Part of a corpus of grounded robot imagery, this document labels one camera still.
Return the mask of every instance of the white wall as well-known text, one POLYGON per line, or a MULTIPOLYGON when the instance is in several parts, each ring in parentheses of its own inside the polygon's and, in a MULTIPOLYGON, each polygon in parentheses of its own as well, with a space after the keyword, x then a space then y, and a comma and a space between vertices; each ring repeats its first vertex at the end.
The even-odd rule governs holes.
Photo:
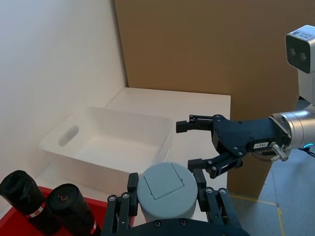
POLYGON ((0 181, 38 175, 48 164, 40 140, 125 86, 114 19, 111 0, 0 1, 0 181))

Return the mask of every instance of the screw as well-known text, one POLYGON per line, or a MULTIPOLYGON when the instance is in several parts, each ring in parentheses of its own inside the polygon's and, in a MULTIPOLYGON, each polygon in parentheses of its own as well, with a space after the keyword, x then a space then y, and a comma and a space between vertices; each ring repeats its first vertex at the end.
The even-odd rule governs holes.
POLYGON ((154 222, 153 225, 154 225, 154 227, 158 228, 158 227, 161 226, 161 222, 157 220, 157 221, 154 222))
POLYGON ((225 189, 220 189, 220 193, 226 194, 226 190, 225 189))
POLYGON ((180 223, 182 226, 185 226, 185 225, 187 224, 187 221, 183 219, 183 220, 180 220, 179 223, 180 223))

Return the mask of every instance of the floor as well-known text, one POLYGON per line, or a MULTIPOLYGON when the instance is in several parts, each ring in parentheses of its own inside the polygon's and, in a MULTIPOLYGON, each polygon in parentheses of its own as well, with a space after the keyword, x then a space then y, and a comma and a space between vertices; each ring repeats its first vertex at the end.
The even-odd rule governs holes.
MULTIPOLYGON (((307 106, 299 101, 297 110, 307 106)), ((251 236, 315 235, 315 160, 293 150, 275 162, 258 200, 231 194, 242 228, 251 236)))

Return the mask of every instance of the black garbage bag roll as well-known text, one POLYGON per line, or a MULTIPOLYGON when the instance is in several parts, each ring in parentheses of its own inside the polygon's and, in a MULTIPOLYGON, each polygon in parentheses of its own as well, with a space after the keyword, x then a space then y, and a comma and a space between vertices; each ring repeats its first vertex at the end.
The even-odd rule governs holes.
POLYGON ((9 174, 0 184, 0 195, 44 235, 53 235, 59 230, 60 223, 46 207, 43 193, 26 172, 9 174))
POLYGON ((67 183, 55 188, 47 206, 74 236, 100 236, 101 229, 77 186, 67 183))

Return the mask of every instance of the cardboard wall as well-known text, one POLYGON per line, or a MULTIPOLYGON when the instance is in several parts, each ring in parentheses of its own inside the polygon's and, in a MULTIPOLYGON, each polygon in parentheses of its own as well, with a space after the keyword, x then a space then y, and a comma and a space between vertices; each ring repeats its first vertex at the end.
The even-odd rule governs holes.
MULTIPOLYGON (((237 120, 294 109, 298 77, 286 62, 284 37, 315 25, 315 1, 115 0, 115 6, 130 87, 229 94, 237 120)), ((246 157, 229 172, 229 190, 257 197, 270 166, 246 157)))

